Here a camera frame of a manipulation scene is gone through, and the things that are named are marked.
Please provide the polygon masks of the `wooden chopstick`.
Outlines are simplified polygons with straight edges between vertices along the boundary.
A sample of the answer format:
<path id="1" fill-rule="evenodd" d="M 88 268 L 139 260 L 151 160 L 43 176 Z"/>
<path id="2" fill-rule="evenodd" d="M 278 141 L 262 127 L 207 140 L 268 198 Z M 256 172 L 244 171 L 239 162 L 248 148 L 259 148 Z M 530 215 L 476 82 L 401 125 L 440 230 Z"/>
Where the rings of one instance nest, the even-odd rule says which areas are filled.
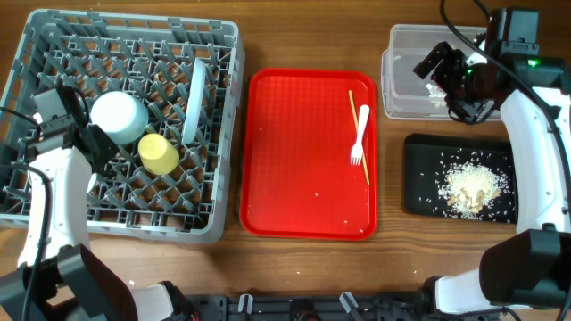
<path id="1" fill-rule="evenodd" d="M 364 133 L 368 124 L 370 108 L 368 105 L 362 104 L 359 109 L 356 109 L 352 90 L 348 91 L 348 95 L 352 108 L 354 126 L 356 129 L 356 139 L 351 149 L 351 164 L 354 166 L 361 165 L 363 167 L 366 183 L 367 185 L 370 185 L 368 164 L 362 144 Z"/>

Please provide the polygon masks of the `yellow plastic cup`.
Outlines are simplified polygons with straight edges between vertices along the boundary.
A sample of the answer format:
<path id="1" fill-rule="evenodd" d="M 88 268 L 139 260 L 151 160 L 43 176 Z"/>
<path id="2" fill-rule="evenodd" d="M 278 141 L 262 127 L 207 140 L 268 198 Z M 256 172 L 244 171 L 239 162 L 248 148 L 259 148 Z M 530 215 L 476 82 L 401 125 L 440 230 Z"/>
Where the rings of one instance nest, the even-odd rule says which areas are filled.
<path id="1" fill-rule="evenodd" d="M 145 169 L 156 176 L 169 174 L 179 162 L 178 150 L 159 134 L 143 136 L 137 151 Z"/>

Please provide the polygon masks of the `white plastic fork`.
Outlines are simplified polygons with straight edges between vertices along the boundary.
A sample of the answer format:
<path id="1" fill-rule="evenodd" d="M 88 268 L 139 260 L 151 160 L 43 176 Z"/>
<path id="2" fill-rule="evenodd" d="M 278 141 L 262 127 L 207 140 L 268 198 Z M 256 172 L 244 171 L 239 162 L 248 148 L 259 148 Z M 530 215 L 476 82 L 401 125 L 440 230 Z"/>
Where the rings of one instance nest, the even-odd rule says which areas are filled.
<path id="1" fill-rule="evenodd" d="M 368 105 L 362 104 L 359 108 L 359 113 L 356 113 L 355 109 L 352 109 L 352 111 L 354 123 L 356 124 L 356 139 L 351 150 L 351 164 L 360 165 L 363 158 L 362 140 L 368 123 L 370 108 Z"/>

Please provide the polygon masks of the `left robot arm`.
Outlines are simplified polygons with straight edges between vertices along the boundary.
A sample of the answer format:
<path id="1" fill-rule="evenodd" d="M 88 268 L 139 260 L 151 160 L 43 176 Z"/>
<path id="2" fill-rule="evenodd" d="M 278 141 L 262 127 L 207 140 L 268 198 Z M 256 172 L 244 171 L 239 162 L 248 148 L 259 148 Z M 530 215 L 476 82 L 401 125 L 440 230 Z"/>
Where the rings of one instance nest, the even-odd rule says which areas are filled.
<path id="1" fill-rule="evenodd" d="M 13 320 L 165 320 L 185 297 L 170 282 L 131 290 L 91 252 L 87 187 L 117 145 L 90 122 L 83 94 L 55 86 L 34 95 L 42 121 L 22 163 L 31 183 L 29 229 L 18 267 L 1 278 Z"/>

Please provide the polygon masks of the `light green bowl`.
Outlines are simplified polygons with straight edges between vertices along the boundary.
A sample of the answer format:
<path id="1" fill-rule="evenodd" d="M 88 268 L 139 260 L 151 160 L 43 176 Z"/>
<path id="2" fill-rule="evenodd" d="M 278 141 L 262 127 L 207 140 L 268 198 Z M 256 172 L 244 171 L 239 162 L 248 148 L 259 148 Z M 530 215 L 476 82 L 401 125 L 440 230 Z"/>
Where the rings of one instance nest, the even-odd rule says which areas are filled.
<path id="1" fill-rule="evenodd" d="M 87 193 L 90 193 L 94 189 L 94 187 L 97 183 L 97 177 L 98 177 L 97 173 L 93 173 L 91 175 L 91 177 L 88 181 L 88 185 L 87 185 Z"/>

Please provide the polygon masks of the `light blue bowl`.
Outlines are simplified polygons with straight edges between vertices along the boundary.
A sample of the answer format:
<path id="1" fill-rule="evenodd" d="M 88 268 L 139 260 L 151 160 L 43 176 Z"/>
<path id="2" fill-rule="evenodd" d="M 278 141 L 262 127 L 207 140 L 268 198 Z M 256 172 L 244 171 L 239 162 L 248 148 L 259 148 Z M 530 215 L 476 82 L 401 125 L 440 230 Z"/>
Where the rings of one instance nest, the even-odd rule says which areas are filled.
<path id="1" fill-rule="evenodd" d="M 134 96 L 112 91 L 95 101 L 90 119 L 116 145 L 124 145 L 136 141 L 145 132 L 149 115 L 144 104 Z"/>

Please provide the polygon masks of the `white napkin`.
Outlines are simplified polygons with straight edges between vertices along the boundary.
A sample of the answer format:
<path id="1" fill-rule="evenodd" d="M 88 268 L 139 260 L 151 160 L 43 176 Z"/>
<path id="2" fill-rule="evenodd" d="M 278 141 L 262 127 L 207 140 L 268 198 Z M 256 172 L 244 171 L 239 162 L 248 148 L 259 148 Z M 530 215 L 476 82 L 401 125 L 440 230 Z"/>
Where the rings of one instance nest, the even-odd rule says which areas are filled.
<path id="1" fill-rule="evenodd" d="M 434 84 L 426 84 L 426 90 L 429 98 L 444 98 L 447 95 L 443 89 Z"/>

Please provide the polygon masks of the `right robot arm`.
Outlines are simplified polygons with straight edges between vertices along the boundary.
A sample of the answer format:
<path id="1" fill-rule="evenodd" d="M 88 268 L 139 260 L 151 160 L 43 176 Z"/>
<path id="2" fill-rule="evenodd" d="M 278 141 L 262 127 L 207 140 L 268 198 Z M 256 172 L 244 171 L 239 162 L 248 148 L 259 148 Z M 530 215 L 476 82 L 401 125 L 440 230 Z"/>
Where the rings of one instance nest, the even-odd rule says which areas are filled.
<path id="1" fill-rule="evenodd" d="M 477 269 L 431 277 L 418 293 L 422 317 L 570 309 L 570 75 L 564 60 L 542 56 L 538 12 L 488 12 L 471 55 L 442 42 L 416 74 L 445 93 L 452 119 L 474 125 L 498 111 L 508 131 L 517 183 L 517 232 L 488 249 Z"/>

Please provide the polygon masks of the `rice food scraps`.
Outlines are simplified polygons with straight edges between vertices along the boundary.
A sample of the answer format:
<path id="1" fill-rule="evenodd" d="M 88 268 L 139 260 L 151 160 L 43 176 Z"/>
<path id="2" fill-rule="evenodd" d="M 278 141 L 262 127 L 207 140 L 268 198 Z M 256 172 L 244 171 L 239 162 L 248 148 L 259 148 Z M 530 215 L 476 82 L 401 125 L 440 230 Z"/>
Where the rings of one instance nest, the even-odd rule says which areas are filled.
<path id="1" fill-rule="evenodd" d="M 468 148 L 415 160 L 406 171 L 405 209 L 441 218 L 513 223 L 516 184 L 505 152 Z"/>

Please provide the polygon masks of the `light blue plate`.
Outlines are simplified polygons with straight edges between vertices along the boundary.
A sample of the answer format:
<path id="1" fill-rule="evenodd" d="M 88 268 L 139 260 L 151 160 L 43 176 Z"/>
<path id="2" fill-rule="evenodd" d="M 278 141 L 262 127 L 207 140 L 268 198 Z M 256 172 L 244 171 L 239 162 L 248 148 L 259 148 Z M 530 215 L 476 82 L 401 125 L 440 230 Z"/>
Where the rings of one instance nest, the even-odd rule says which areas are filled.
<path id="1" fill-rule="evenodd" d="M 195 58 L 189 97 L 186 104 L 186 118 L 183 126 L 182 144 L 191 144 L 194 141 L 202 109 L 205 77 L 205 63 L 200 58 Z"/>

